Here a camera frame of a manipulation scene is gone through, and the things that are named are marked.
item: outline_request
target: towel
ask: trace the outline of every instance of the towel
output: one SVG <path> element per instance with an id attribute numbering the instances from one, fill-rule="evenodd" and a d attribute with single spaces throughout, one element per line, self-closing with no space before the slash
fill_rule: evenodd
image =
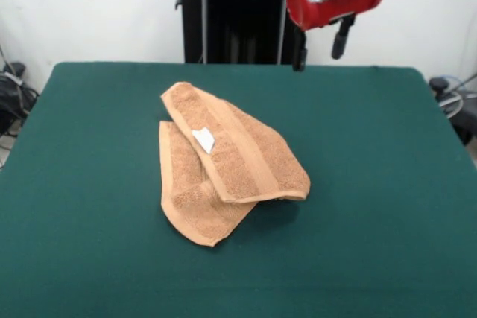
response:
<path id="1" fill-rule="evenodd" d="M 161 98 L 174 120 L 159 127 L 161 205 L 187 238 L 214 246 L 257 202 L 306 198 L 309 177 L 278 132 L 190 83 Z M 203 128 L 210 153 L 193 135 Z"/>

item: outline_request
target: power cord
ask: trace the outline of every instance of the power cord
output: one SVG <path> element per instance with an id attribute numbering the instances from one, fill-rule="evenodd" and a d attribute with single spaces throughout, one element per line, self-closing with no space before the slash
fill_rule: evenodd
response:
<path id="1" fill-rule="evenodd" d="M 455 102 L 458 102 L 457 108 L 455 108 L 451 113 L 447 113 L 447 118 L 451 119 L 455 115 L 457 115 L 462 108 L 464 107 L 464 98 L 457 92 L 451 92 L 452 95 L 454 95 L 453 98 L 448 98 L 447 100 L 441 101 L 439 103 L 440 108 L 446 109 L 446 106 L 449 106 L 450 104 L 454 104 Z"/>
<path id="2" fill-rule="evenodd" d="M 451 92 L 454 92 L 456 89 L 459 89 L 459 87 L 461 86 L 465 86 L 466 84 L 468 84 L 470 81 L 472 80 L 475 80 L 477 78 L 477 74 L 473 74 L 472 76 L 470 76 L 469 78 L 467 78 L 465 81 L 463 81 L 462 83 L 459 83 L 458 85 L 452 87 L 451 89 L 449 89 L 448 91 L 446 91 L 446 93 L 451 93 Z"/>

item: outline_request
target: black device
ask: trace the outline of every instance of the black device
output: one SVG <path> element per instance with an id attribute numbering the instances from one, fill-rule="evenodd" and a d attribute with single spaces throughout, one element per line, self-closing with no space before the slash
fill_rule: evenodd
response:
<path id="1" fill-rule="evenodd" d="M 0 136 L 8 134 L 13 122 L 23 124 L 37 101 L 38 93 L 21 79 L 24 71 L 23 64 L 9 63 L 0 72 Z"/>

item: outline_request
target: cable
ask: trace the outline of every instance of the cable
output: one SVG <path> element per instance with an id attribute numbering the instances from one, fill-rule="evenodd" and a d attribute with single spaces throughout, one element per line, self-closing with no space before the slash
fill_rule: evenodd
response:
<path id="1" fill-rule="evenodd" d="M 11 65 L 11 63 L 9 63 L 6 59 L 5 59 L 5 55 L 3 53 L 3 48 L 1 48 L 1 44 L 0 44 L 0 56 L 1 56 L 1 59 L 3 60 L 3 62 L 8 66 L 8 68 L 12 71 L 12 74 L 14 76 L 16 76 L 16 71 L 15 69 L 13 68 L 13 66 Z"/>
<path id="2" fill-rule="evenodd" d="M 467 83 L 469 83 L 470 81 L 472 80 L 475 80 L 477 78 L 477 74 L 473 74 L 472 76 L 470 76 L 469 78 L 467 78 L 462 84 L 459 84 L 457 86 L 454 86 L 452 87 L 451 89 L 449 89 L 448 91 L 446 91 L 446 93 L 451 93 L 451 92 L 454 92 L 456 89 L 458 89 L 459 87 L 461 86 L 465 86 Z"/>
<path id="3" fill-rule="evenodd" d="M 464 87 L 465 89 L 467 89 L 466 86 L 464 85 L 464 82 L 456 76 L 452 76 L 451 74 L 442 74 L 441 76 L 437 76 L 437 77 L 442 77 L 442 78 L 447 78 L 447 79 L 450 79 L 450 80 L 454 80 L 454 81 L 460 83 L 459 87 Z"/>
<path id="4" fill-rule="evenodd" d="M 446 106 L 449 106 L 450 104 L 454 104 L 455 102 L 458 102 L 457 108 L 455 108 L 453 111 L 451 111 L 451 113 L 446 114 L 447 118 L 454 117 L 464 107 L 464 99 L 462 98 L 462 96 L 457 92 L 452 92 L 452 94 L 454 95 L 453 98 L 448 98 L 445 101 L 442 101 L 442 102 L 439 103 L 439 107 L 444 108 Z"/>

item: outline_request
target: green felt surface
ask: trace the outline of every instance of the green felt surface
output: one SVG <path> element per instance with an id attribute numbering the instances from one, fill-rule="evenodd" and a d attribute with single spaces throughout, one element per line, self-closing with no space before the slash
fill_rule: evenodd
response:
<path id="1" fill-rule="evenodd" d="M 277 129 L 306 202 L 216 248 L 159 207 L 159 95 Z M 412 69 L 60 64 L 0 173 L 0 317 L 477 317 L 477 174 Z"/>

